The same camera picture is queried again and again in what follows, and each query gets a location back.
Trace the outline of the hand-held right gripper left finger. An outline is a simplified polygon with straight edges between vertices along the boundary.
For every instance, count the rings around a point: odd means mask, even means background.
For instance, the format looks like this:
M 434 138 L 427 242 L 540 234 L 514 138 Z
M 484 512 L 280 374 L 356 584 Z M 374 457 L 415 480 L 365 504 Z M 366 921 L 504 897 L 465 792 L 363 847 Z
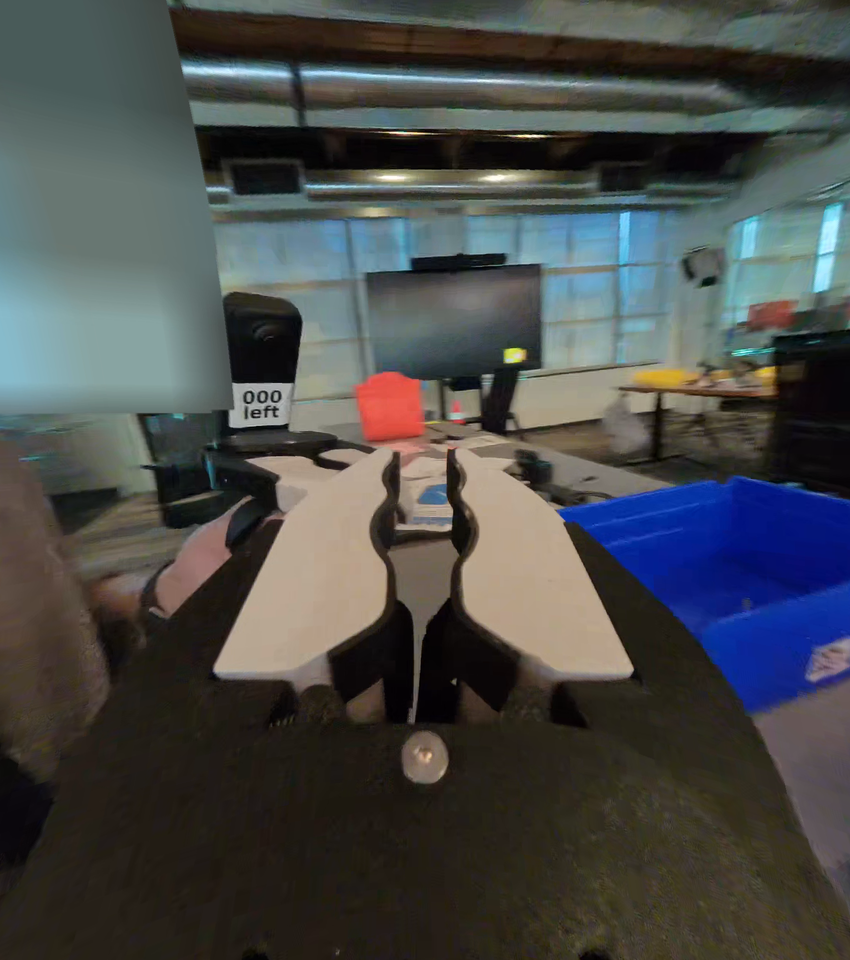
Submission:
M 216 678 L 333 683 L 330 654 L 387 610 L 391 568 L 373 526 L 393 519 L 399 478 L 396 454 L 378 449 L 306 490 L 276 532 Z

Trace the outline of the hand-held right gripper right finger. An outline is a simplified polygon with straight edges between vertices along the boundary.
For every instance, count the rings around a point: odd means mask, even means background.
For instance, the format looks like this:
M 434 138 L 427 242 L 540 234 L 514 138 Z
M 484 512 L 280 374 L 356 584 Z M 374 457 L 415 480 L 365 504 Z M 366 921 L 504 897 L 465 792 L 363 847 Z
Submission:
M 633 663 L 558 511 L 470 450 L 453 449 L 446 465 L 452 599 L 468 628 L 543 683 L 631 678 Z

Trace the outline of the blue labelled plastic bin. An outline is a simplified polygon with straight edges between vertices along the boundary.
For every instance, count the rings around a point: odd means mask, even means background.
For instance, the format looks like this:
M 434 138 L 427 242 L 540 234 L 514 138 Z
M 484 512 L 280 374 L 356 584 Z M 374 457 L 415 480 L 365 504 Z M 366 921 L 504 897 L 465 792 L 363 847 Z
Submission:
M 850 500 L 734 477 L 559 513 L 682 621 L 749 713 L 850 679 Z

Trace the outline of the person's left hand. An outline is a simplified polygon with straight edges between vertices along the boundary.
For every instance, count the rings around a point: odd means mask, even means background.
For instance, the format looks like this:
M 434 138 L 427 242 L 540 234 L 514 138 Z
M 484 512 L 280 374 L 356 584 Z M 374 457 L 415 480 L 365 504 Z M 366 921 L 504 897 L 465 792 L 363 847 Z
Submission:
M 262 525 L 262 518 L 240 518 L 238 510 L 229 510 L 190 534 L 158 587 L 159 598 L 170 616 Z

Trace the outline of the orange plastic bin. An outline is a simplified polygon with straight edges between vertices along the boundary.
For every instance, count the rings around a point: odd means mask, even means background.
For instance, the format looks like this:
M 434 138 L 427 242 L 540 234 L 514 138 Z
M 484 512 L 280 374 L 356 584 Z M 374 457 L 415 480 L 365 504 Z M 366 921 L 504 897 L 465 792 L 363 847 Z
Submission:
M 426 432 L 422 385 L 393 371 L 377 373 L 355 387 L 363 438 L 371 443 L 411 440 Z

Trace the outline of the white blue printed sheets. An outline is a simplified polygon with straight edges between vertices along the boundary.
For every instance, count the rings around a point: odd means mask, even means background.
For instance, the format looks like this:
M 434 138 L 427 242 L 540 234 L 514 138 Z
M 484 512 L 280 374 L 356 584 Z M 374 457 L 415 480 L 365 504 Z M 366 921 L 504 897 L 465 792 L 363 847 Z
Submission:
M 502 449 L 492 456 L 494 469 L 505 470 L 514 461 L 509 442 L 497 435 L 478 434 L 438 441 L 402 440 L 392 449 L 400 460 L 398 527 L 403 531 L 442 533 L 451 529 L 453 508 L 447 496 L 447 456 L 451 450 Z

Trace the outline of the small black device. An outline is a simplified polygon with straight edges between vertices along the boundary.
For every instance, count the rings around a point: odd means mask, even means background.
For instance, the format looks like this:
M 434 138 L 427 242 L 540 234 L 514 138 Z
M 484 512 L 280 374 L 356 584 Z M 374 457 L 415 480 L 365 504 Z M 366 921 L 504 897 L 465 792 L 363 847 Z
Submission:
M 532 449 L 515 450 L 513 465 L 519 479 L 535 491 L 546 489 L 552 483 L 553 464 Z

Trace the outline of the black smartwatch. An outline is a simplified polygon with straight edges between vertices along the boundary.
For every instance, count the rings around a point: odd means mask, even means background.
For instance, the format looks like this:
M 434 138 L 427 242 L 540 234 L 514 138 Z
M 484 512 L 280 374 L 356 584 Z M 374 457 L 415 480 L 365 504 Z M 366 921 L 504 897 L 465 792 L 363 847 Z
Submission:
M 155 628 L 158 624 L 166 622 L 170 617 L 159 598 L 158 587 L 173 563 L 173 560 L 164 563 L 151 573 L 144 582 L 139 600 L 138 620 L 145 630 Z

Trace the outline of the black monitor stand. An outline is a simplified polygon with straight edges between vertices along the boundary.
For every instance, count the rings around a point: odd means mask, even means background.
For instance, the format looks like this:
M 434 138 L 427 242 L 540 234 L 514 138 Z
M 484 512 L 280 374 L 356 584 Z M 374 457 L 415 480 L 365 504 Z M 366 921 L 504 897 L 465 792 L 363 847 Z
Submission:
M 463 391 L 477 391 L 479 414 L 467 415 L 466 422 L 461 425 L 478 426 L 487 433 L 501 436 L 509 433 L 523 436 L 523 428 L 512 410 L 518 382 L 519 371 L 512 366 L 496 369 L 490 378 L 474 375 L 441 379 L 436 382 L 441 418 L 450 424 L 448 411 L 456 395 Z

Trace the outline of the large black monitor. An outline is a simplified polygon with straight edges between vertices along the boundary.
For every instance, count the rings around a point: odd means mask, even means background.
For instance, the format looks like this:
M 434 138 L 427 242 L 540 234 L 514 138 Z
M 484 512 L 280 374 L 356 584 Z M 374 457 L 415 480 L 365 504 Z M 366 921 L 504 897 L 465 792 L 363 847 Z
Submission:
M 364 285 L 375 374 L 439 381 L 542 367 L 539 265 L 377 271 Z

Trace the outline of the white instruction sheet sign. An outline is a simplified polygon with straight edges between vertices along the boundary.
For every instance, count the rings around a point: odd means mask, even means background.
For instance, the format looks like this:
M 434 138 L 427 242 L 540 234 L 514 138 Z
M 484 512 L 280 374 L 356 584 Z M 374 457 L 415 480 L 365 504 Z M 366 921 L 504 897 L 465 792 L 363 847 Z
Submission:
M 625 457 L 647 448 L 647 426 L 632 411 L 625 394 L 619 393 L 605 408 L 600 422 L 612 453 Z

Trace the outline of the black webcam bar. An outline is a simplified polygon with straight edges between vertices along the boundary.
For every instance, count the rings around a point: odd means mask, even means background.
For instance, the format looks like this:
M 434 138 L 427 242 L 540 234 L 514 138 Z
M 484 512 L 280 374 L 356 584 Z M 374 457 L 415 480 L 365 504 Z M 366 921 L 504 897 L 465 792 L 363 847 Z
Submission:
M 409 261 L 409 270 L 414 273 L 458 273 L 468 270 L 501 269 L 505 266 L 507 266 L 507 255 L 505 253 L 419 256 L 411 258 Z

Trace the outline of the wooden top desk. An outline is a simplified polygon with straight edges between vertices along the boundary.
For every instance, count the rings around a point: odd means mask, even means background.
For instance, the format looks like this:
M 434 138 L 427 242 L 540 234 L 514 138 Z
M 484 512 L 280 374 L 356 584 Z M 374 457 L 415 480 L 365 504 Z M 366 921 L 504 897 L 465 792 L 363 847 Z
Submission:
M 647 448 L 629 455 L 629 466 L 675 459 L 695 460 L 695 452 L 764 452 L 777 400 L 772 380 L 748 376 L 716 378 L 715 371 L 674 390 L 648 390 L 629 383 L 618 388 L 645 422 Z

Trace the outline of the orange box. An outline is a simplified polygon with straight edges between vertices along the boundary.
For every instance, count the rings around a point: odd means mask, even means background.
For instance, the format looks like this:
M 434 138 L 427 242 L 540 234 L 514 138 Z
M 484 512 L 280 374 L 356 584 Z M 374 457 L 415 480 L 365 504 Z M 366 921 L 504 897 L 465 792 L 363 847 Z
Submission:
M 744 326 L 748 332 L 781 331 L 790 329 L 794 323 L 799 301 L 775 300 L 750 305 Z

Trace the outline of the studio light on tripod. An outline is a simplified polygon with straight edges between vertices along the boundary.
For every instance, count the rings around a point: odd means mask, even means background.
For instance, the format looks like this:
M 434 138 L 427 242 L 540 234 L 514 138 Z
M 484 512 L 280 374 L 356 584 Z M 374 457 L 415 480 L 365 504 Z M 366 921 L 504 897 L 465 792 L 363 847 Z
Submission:
M 695 289 L 720 286 L 726 275 L 726 247 L 721 244 L 689 248 L 679 259 L 679 270 L 683 280 Z

